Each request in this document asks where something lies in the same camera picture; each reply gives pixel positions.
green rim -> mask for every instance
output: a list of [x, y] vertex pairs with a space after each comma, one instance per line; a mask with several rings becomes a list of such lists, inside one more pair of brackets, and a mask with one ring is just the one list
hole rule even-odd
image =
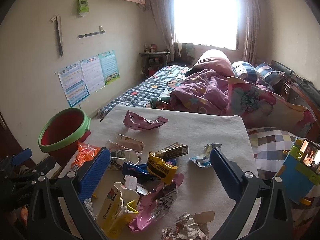
[[[59, 117], [60, 115], [66, 113], [66, 112], [69, 112], [69, 111], [78, 111], [78, 112], [81, 112], [82, 115], [83, 115], [83, 122], [82, 124], [79, 126], [79, 128], [77, 130], [75, 130], [72, 134], [70, 134], [68, 137], [64, 138], [63, 140], [59, 141], [59, 142], [56, 142], [54, 144], [50, 144], [50, 145], [42, 145], [41, 144], [41, 140], [42, 140], [42, 137], [44, 135], [44, 132], [45, 130], [47, 130], [47, 128], [49, 127], [49, 125], [57, 118]], [[84, 133], [89, 130], [90, 128], [90, 121], [91, 121], [91, 118], [88, 117], [84, 111], [82, 111], [81, 109], [78, 109], [78, 108], [68, 108], [68, 109], [65, 109], [61, 112], [59, 112], [58, 114], [56, 114], [54, 117], [52, 117], [49, 122], [47, 122], [47, 124], [45, 125], [45, 127], [43, 128], [42, 132], [40, 133], [40, 136], [39, 136], [39, 140], [38, 140], [38, 144], [39, 144], [39, 147], [40, 149], [42, 150], [42, 152], [44, 153], [49, 153], [49, 152], [53, 152], [53, 151], [56, 151], [56, 150], [59, 150], [59, 149], [62, 149], [68, 145], [70, 145], [71, 143], [74, 143], [75, 141], [79, 140], [83, 135]]]

phone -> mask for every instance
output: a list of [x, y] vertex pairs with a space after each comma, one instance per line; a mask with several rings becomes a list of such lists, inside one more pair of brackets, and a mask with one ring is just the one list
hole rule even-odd
[[320, 147], [314, 142], [304, 139], [300, 151], [304, 153], [300, 162], [308, 166], [316, 174], [320, 174]]

educational chart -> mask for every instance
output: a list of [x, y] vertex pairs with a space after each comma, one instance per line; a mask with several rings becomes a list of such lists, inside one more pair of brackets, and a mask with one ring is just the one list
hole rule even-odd
[[114, 50], [77, 61], [59, 70], [71, 107], [120, 77]]
[[99, 59], [106, 85], [120, 77], [114, 50], [99, 54]]
[[71, 107], [89, 96], [79, 61], [60, 69], [59, 78]]
[[105, 86], [99, 56], [81, 60], [80, 64], [89, 93], [98, 91]]

door handle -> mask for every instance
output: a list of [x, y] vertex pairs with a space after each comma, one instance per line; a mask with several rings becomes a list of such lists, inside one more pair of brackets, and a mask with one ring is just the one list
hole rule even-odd
[[5, 124], [1, 113], [0, 113], [0, 124], [4, 130], [7, 130], [7, 125]]

bright window light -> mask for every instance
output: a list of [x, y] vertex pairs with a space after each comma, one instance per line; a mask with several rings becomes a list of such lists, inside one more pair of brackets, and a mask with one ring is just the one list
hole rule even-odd
[[236, 50], [236, 0], [174, 0], [174, 29], [179, 43]]

